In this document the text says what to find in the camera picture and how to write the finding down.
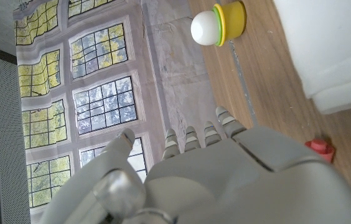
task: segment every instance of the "red object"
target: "red object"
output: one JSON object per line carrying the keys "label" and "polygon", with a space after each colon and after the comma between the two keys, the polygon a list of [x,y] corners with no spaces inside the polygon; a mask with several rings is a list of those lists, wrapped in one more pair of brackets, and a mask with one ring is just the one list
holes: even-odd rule
{"label": "red object", "polygon": [[322,139],[313,139],[305,143],[305,145],[312,150],[316,151],[322,158],[328,162],[332,162],[333,156],[335,154],[335,149],[327,144]]}

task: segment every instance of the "curtain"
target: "curtain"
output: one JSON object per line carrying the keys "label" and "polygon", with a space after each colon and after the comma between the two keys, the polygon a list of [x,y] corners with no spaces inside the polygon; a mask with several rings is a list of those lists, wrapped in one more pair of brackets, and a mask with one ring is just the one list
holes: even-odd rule
{"label": "curtain", "polygon": [[216,120],[187,1],[34,0],[13,16],[32,222],[122,129],[144,181],[166,129],[183,145]]}

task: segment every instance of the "wooden floor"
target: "wooden floor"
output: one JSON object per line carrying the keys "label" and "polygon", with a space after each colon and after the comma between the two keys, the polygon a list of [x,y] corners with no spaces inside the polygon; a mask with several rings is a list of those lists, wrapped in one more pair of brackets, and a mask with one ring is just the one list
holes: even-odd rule
{"label": "wooden floor", "polygon": [[[227,2],[232,0],[222,0],[222,4]],[[321,115],[312,101],[304,97],[273,2],[243,2],[246,30],[233,43],[247,92],[243,91],[230,45],[202,46],[217,104],[226,107],[248,128],[255,124],[268,126],[301,143],[314,137],[330,141],[336,147],[334,165],[351,185],[351,110]],[[189,3],[195,16],[211,10],[216,2]]]}

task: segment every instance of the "green ring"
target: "green ring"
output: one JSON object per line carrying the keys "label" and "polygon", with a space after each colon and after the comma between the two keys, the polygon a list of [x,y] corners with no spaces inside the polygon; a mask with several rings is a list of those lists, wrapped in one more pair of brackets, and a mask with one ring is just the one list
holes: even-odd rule
{"label": "green ring", "polygon": [[218,22],[218,27],[220,29],[220,32],[218,32],[218,41],[217,43],[215,43],[215,45],[220,45],[221,43],[221,39],[223,37],[223,28],[221,26],[221,17],[220,17],[220,13],[218,12],[218,9],[216,7],[213,7],[212,11],[215,14],[215,17],[217,18],[217,22]]}

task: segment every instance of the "window print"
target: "window print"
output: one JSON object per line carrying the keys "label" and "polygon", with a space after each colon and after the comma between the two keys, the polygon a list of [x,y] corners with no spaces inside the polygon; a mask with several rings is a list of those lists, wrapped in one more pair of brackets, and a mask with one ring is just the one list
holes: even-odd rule
{"label": "window print", "polygon": [[61,84],[59,57],[59,50],[56,50],[41,56],[35,65],[18,66],[21,97],[46,95],[50,88]]}
{"label": "window print", "polygon": [[68,17],[71,18],[111,1],[113,0],[69,0]]}
{"label": "window print", "polygon": [[16,45],[29,45],[35,37],[58,26],[58,0],[51,0],[37,7],[35,13],[15,21]]}
{"label": "window print", "polygon": [[[104,147],[99,147],[96,149],[90,149],[81,153],[80,156],[80,167],[85,166],[88,162],[94,159],[96,156],[101,154]],[[146,178],[146,165],[145,165],[145,155],[143,150],[143,144],[141,138],[136,138],[133,149],[127,159],[130,165],[137,172],[139,178],[144,182]]]}
{"label": "window print", "polygon": [[49,108],[23,111],[25,149],[48,146],[67,139],[63,101]]}
{"label": "window print", "polygon": [[131,77],[75,94],[79,134],[137,119]]}
{"label": "window print", "polygon": [[123,24],[88,34],[72,43],[73,78],[127,59]]}
{"label": "window print", "polygon": [[69,156],[26,165],[29,207],[45,205],[70,178]]}

